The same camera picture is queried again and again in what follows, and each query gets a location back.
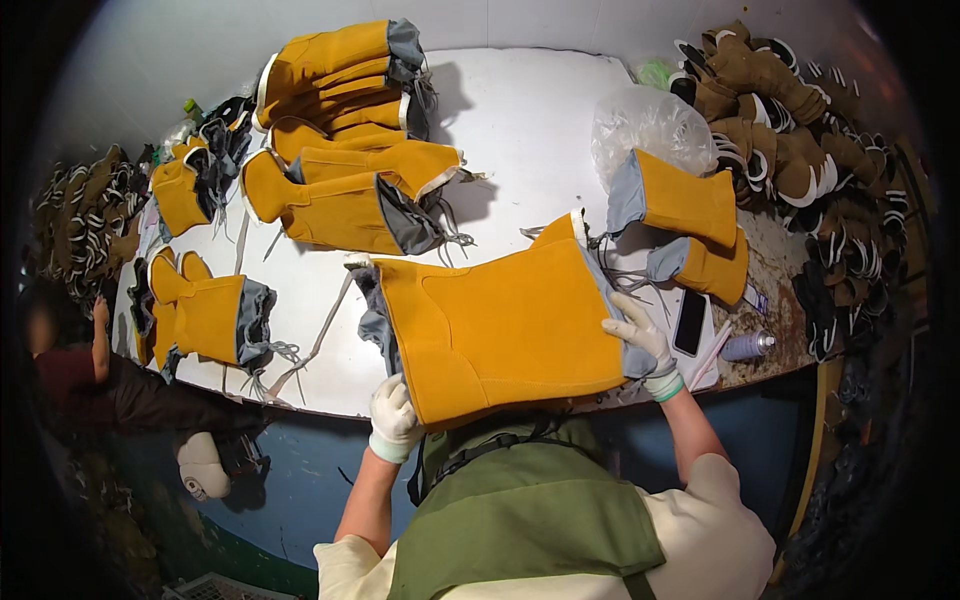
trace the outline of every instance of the white table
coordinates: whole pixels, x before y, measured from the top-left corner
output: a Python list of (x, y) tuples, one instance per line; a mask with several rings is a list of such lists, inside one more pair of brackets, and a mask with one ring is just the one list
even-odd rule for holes
[[(546, 225), (579, 207), (587, 210), (592, 234), (604, 229), (607, 195), (593, 171), (590, 128), (597, 101), (631, 85), (618, 60), (577, 52), (487, 48), (431, 52), (427, 60), (439, 94), (431, 141), (462, 149), (468, 162), (466, 168), (487, 176), (469, 183), (451, 183), (444, 189), (444, 198), (453, 207), (460, 231), (472, 235), (477, 243), (476, 247), (467, 248), (466, 259), (459, 248), (450, 247), (457, 267), (521, 251), (530, 245), (530, 240), (520, 235), (520, 228)], [(261, 141), (262, 136), (254, 133), (251, 152)], [(228, 196), (234, 194), (236, 186), (234, 183)], [(242, 221), (243, 204), (236, 195), (228, 205), (227, 230), (233, 240)], [(346, 274), (345, 253), (316, 251), (281, 237), (264, 261), (279, 228), (279, 222), (260, 227), (251, 224), (241, 272), (276, 290), (277, 302), (270, 315), (271, 339), (297, 344), (301, 354), (305, 354), (313, 346), (340, 290)], [(222, 232), (211, 239), (212, 230), (213, 226), (192, 228), (174, 239), (171, 246), (177, 252), (196, 250), (215, 276), (230, 275), (235, 247)], [(663, 234), (645, 226), (631, 228), (616, 248), (626, 256), (615, 255), (612, 265), (627, 269), (644, 267), (647, 250), (655, 242), (663, 243)], [(442, 264), (436, 251), (405, 259)], [(127, 265), (121, 275), (118, 312), (129, 310), (125, 291), (131, 283), (132, 266)], [(652, 302), (648, 307), (650, 314), (660, 327), (670, 331), (668, 336), (672, 339), (681, 290), (663, 290), (672, 313), (669, 320), (653, 290), (645, 288), (641, 296)], [(305, 401), (300, 400), (293, 378), (279, 395), (289, 408), (338, 417), (368, 416), (370, 395), (386, 376), (386, 370), (376, 345), (361, 341), (356, 333), (366, 308), (359, 289), (351, 285), (320, 353), (300, 373)], [(701, 352), (708, 346), (713, 331), (708, 306)], [(681, 373), (690, 377), (696, 359), (678, 354), (677, 360)], [(289, 366), (274, 357), (263, 381), (269, 387)], [(223, 366), (194, 354), (180, 362), (178, 379), (221, 391), (223, 372)], [(712, 386), (717, 377), (714, 366), (698, 388)], [(251, 397), (249, 389), (246, 394), (240, 392), (246, 378), (237, 369), (227, 369), (226, 391)], [(645, 392), (629, 392), (611, 395), (589, 409), (649, 399)]]

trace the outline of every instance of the shirt sleeve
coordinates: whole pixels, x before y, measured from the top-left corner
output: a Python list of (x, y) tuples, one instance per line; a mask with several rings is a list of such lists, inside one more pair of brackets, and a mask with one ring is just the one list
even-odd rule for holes
[(686, 490), (643, 496), (666, 563), (647, 571), (658, 600), (756, 599), (773, 571), (776, 545), (740, 501), (740, 476), (722, 456), (690, 467)]
[(93, 353), (88, 348), (54, 348), (36, 358), (40, 385), (61, 409), (72, 393), (97, 384)]
[(385, 600), (394, 579), (396, 542), (383, 559), (366, 540), (345, 536), (313, 547), (323, 600)]

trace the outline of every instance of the hand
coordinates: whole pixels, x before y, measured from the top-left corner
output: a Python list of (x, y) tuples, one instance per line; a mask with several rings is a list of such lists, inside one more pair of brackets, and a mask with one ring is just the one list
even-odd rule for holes
[(106, 325), (110, 319), (110, 309), (107, 307), (107, 301), (103, 296), (97, 296), (93, 301), (93, 322)]
[(402, 378), (402, 373), (387, 378), (370, 401), (370, 449), (383, 460), (398, 465), (406, 462), (410, 450), (423, 437), (423, 427), (417, 422)]
[(657, 402), (670, 399), (684, 387), (684, 379), (677, 371), (676, 361), (670, 355), (670, 344), (666, 341), (666, 335), (650, 320), (639, 300), (613, 292), (610, 294), (610, 301), (623, 311), (627, 321), (604, 319), (601, 323), (603, 330), (631, 346), (647, 350), (657, 359), (657, 368), (653, 375), (648, 375), (643, 380), (643, 387)]

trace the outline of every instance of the black pants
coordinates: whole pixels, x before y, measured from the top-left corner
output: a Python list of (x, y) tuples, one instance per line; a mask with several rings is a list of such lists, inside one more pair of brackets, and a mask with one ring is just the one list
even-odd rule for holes
[(263, 425), (263, 409), (190, 385), (164, 383), (119, 354), (110, 355), (108, 394), (122, 431), (229, 431)]

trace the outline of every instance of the work bench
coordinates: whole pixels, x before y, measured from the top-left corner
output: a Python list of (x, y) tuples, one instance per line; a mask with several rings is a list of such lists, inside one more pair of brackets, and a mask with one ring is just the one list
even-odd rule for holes
[[(593, 109), (600, 99), (632, 84), (619, 60), (578, 52), (540, 49), (473, 49), (427, 53), (431, 83), (437, 91), (438, 110), (432, 120), (431, 141), (450, 144), (464, 152), (469, 181), (448, 184), (443, 190), (459, 230), (471, 235), (475, 246), (461, 251), (448, 245), (456, 267), (468, 267), (526, 249), (530, 240), (521, 228), (544, 226), (572, 210), (585, 211), (589, 233), (605, 228), (607, 194), (593, 169), (590, 131)], [(253, 132), (250, 153), (263, 144), (263, 134)], [(324, 325), (344, 282), (345, 252), (318, 250), (285, 236), (274, 244), (280, 223), (249, 223), (243, 233), (245, 208), (235, 181), (227, 191), (227, 224), (194, 227), (175, 238), (177, 252), (197, 251), (214, 276), (232, 275), (241, 260), (240, 273), (264, 283), (277, 293), (270, 314), (272, 341), (300, 347), (305, 355)], [(805, 351), (804, 313), (794, 298), (790, 277), (804, 262), (799, 236), (789, 237), (770, 215), (737, 211), (737, 221), (750, 245), (748, 280), (769, 298), (767, 315), (741, 301), (732, 312), (711, 302), (704, 319), (700, 356), (678, 354), (678, 367), (689, 382), (702, 360), (714, 332), (732, 319), (733, 334), (765, 328), (777, 336), (777, 346), (751, 363), (718, 361), (703, 377), (698, 390), (729, 389), (794, 371), (809, 364)], [(608, 261), (619, 269), (642, 269), (646, 253), (668, 241), (669, 232), (644, 225), (632, 226), (608, 250)], [(441, 255), (431, 251), (405, 256), (424, 264), (441, 265)], [(132, 328), (127, 288), (133, 283), (132, 263), (124, 266), (113, 320), (114, 349), (132, 355)], [(550, 294), (549, 280), (543, 293)], [(654, 322), (672, 338), (679, 314), (682, 289), (661, 285), (665, 305), (652, 287), (640, 297)], [(277, 395), (277, 403), (291, 410), (345, 418), (366, 418), (373, 390), (386, 376), (377, 346), (360, 340), (357, 325), (367, 306), (360, 290), (350, 284), (333, 316), (319, 354), (300, 371), (300, 386), (291, 378)], [(274, 356), (261, 380), (269, 387), (290, 367)], [(148, 368), (156, 370), (156, 362)], [(248, 376), (235, 368), (193, 354), (180, 361), (178, 380), (234, 396), (253, 397)], [(647, 401), (638, 386), (602, 395), (590, 409), (613, 408)]]

